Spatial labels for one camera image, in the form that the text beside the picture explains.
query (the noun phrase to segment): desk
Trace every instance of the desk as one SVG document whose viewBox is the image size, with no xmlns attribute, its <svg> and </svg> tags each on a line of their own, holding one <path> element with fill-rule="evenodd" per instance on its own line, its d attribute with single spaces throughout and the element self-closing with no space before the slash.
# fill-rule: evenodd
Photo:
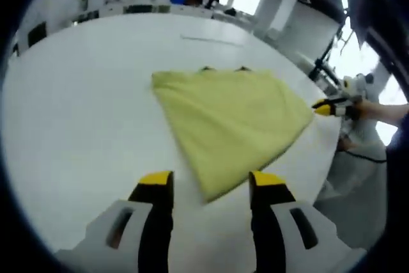
<svg viewBox="0 0 409 273">
<path fill-rule="evenodd" d="M 86 225 L 127 198 L 140 177 L 172 169 L 171 272 L 255 270 L 247 182 L 202 205 L 150 88 L 153 72 L 196 72 L 205 65 L 271 69 L 307 104 L 324 97 L 293 63 L 239 27 L 172 14 L 92 20 L 47 37 L 10 65 L 2 101 L 8 174 L 52 251 L 76 245 Z M 296 198 L 312 203 L 339 129 L 339 119 L 315 116 L 265 171 L 284 177 Z"/>
</svg>

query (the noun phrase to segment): yellow towel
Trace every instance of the yellow towel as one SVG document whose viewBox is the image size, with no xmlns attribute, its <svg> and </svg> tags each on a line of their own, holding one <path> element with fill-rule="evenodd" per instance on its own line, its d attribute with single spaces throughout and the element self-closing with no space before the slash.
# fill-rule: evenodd
<svg viewBox="0 0 409 273">
<path fill-rule="evenodd" d="M 268 72 L 157 72 L 152 79 L 207 201 L 280 156 L 313 118 Z"/>
</svg>

